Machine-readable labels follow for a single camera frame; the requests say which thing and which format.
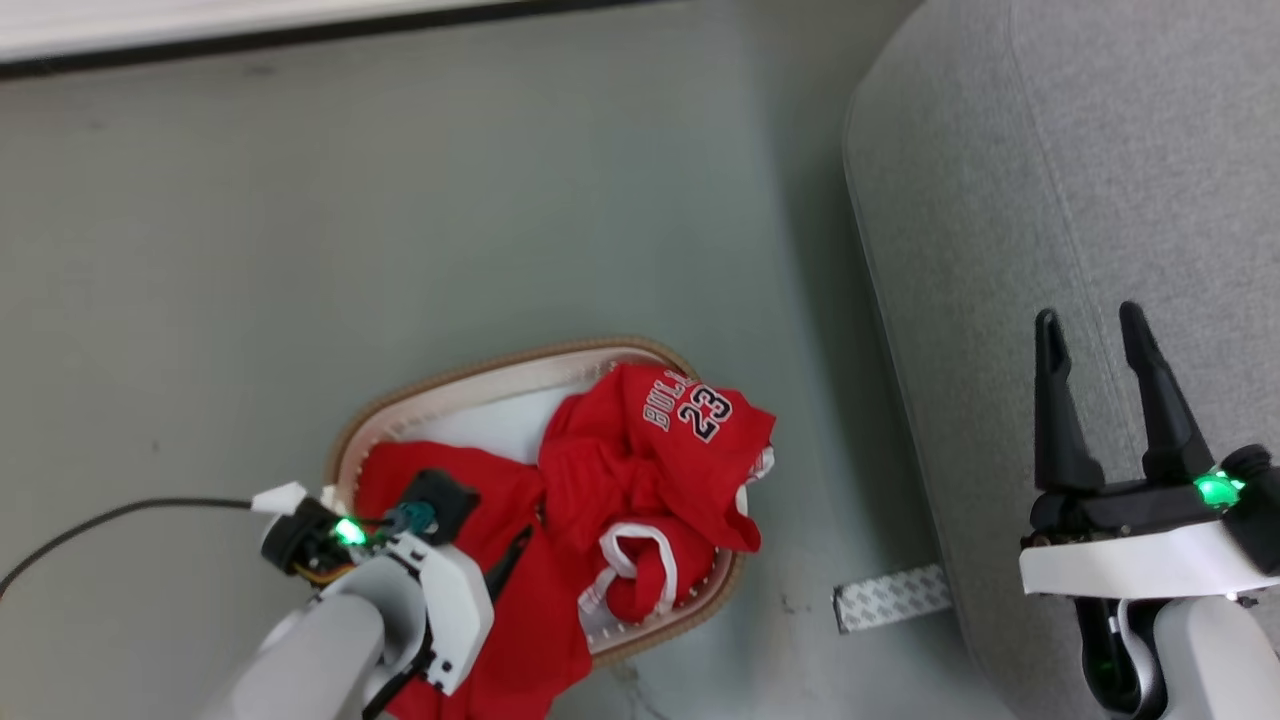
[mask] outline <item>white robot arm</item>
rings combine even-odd
[[[1066,384],[1051,310],[1036,325],[1036,486],[1019,559],[1028,594],[1073,598],[1082,670],[1110,717],[1280,712],[1280,660],[1240,593],[1280,584],[1280,470],[1261,446],[1213,464],[1137,304],[1120,309],[1138,375],[1146,478],[1107,484]]]
[[[276,518],[262,542],[276,566],[316,569],[306,571],[314,583],[333,575],[326,565],[353,568],[285,618],[200,720],[374,720],[415,678],[453,694],[529,538],[518,536],[486,578],[449,542],[474,505],[447,475],[424,471],[381,538],[361,538],[311,498]]]

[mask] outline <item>white trim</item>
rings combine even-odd
[[[577,609],[582,612],[595,612],[602,606],[604,606],[604,593],[609,591],[609,585],[613,580],[618,578],[618,571],[613,568],[605,568],[600,570],[600,574],[595,577],[595,582],[591,587],[582,591],[582,594],[577,596]]]
[[[751,471],[746,478],[746,484],[751,484],[768,475],[769,470],[773,469],[773,446],[771,445],[760,451],[760,456],[755,460],[755,465],[751,466]]]
[[[635,579],[636,565],[622,552],[622,547],[618,546],[618,539],[621,538],[643,538],[658,543],[658,555],[662,557],[662,568],[666,571],[666,578],[663,578],[662,583],[662,594],[658,597],[658,603],[654,606],[650,616],[671,612],[671,609],[676,605],[676,588],[680,580],[680,566],[676,564],[676,552],[671,547],[671,541],[658,528],[639,523],[614,523],[613,527],[605,530],[604,536],[600,537],[600,552],[604,553],[604,561],[609,564],[620,578],[628,580]]]

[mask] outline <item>gray fabric cushion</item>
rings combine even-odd
[[[1268,0],[931,0],[858,90],[846,169],[943,559],[1020,717],[1101,715],[1068,601],[1018,574],[1037,310],[1064,315],[1111,480],[1146,446],[1126,299],[1219,457],[1280,448],[1276,38]]]

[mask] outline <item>red clothing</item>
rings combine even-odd
[[[381,443],[365,460],[355,511],[380,518],[424,468],[439,468],[480,492],[454,543],[488,570],[527,525],[534,537],[494,606],[494,624],[471,675],[444,697],[411,683],[388,708],[399,720],[545,717],[552,700],[591,671],[577,596],[593,575],[585,559],[557,553],[536,518],[538,470],[480,450],[434,442]]]
[[[547,532],[585,552],[616,518],[675,515],[716,547],[755,552],[760,530],[733,498],[773,423],[737,391],[620,365],[566,400],[547,428],[538,455]]]
[[[535,527],[467,680],[453,697],[411,683],[392,714],[544,717],[552,700],[590,671],[579,597],[593,583],[617,618],[640,621],[687,600],[717,547],[759,550],[759,529],[735,498],[762,466],[773,423],[739,392],[660,366],[620,365],[561,405],[536,469],[431,442],[374,447],[361,471],[357,515],[381,516],[420,470],[439,468],[480,492],[456,544],[481,569]],[[614,521],[623,518],[630,529],[620,532]],[[605,543],[617,551],[602,553]],[[605,565],[614,575],[600,575]]]

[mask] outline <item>oval basket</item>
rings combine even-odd
[[[554,345],[435,375],[366,406],[343,429],[329,455],[325,483],[353,507],[365,457],[379,442],[430,439],[534,464],[543,432],[559,402],[585,392],[620,363],[666,365],[698,378],[682,357],[636,337]],[[594,667],[603,667],[680,635],[728,601],[745,556],[718,550],[698,594],[671,614],[640,625],[607,610],[581,614]]]

